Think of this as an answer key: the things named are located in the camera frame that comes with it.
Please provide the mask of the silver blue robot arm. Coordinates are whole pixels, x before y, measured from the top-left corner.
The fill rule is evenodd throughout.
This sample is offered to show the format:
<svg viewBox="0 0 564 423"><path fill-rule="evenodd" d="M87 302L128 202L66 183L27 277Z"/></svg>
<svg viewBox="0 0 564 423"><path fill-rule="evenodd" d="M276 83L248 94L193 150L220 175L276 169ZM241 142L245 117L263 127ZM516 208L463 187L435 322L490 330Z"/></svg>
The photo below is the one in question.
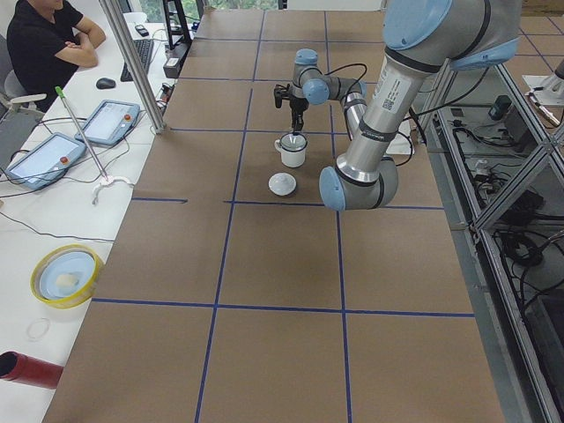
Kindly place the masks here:
<svg viewBox="0 0 564 423"><path fill-rule="evenodd" d="M309 105L340 102L351 143L319 177L323 203L334 211L374 209L397 192L390 142L424 80L444 63L454 71L489 68L512 58L518 46L519 1L393 1L383 21L385 57L371 100L360 82L323 74L317 53L299 50L288 97L293 130Z"/></svg>

